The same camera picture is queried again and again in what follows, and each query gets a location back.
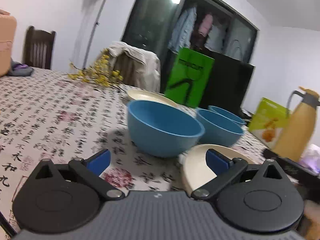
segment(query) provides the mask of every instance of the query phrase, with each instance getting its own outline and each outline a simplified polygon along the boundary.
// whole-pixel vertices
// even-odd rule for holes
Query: blue bowl
[[[204,127],[190,115],[165,104],[136,100],[128,104],[128,129],[142,152],[174,157],[195,145]]]
[[[224,110],[222,108],[216,106],[208,106],[208,110],[225,116],[226,118],[234,121],[237,125],[240,125],[240,127],[246,124],[246,122],[242,120],[239,116],[236,116],[235,114],[230,113],[229,111]]]
[[[201,143],[229,147],[244,133],[239,125],[216,112],[199,108],[196,118],[205,128],[205,134],[200,139]]]

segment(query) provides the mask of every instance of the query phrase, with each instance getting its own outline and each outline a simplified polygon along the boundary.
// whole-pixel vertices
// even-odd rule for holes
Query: chair back
[[[31,67],[51,69],[51,57],[56,32],[35,30],[30,26],[24,44],[23,63]]]

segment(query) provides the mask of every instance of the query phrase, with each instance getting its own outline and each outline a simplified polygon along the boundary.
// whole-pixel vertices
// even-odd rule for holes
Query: white plate
[[[131,100],[147,100],[147,101],[154,101],[162,104],[166,104],[168,106],[173,106],[175,108],[178,107],[178,105],[173,102],[172,100],[161,96],[157,93],[145,91],[145,90],[138,90],[138,89],[131,89],[128,90],[128,97]]]
[[[205,155],[209,149],[214,149],[229,159],[240,157],[248,163],[254,164],[252,160],[243,156],[241,153],[224,146],[214,144],[196,145],[186,152],[187,157],[181,168],[182,183],[188,195],[191,195],[194,190],[217,177],[205,161]]]

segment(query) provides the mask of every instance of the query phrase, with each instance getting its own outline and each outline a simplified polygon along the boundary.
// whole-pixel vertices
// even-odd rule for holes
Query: tablecloth
[[[19,230],[11,206],[31,171],[43,158],[68,163],[101,149],[111,165],[100,177],[121,189],[181,190],[178,158],[141,153],[130,140],[126,91],[70,80],[64,73],[35,68],[31,77],[0,79],[0,211]],[[194,116],[195,110],[179,106]],[[247,130],[233,146],[255,163],[266,147]],[[0,239],[8,238],[0,230]]]

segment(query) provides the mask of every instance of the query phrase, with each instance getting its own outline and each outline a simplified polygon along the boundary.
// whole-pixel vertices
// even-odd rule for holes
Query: purple cloth
[[[17,70],[17,69],[21,69],[21,68],[27,68],[27,67],[29,67],[28,65],[26,65],[26,64],[17,64],[17,65],[15,65],[15,66],[13,66],[13,70]]]

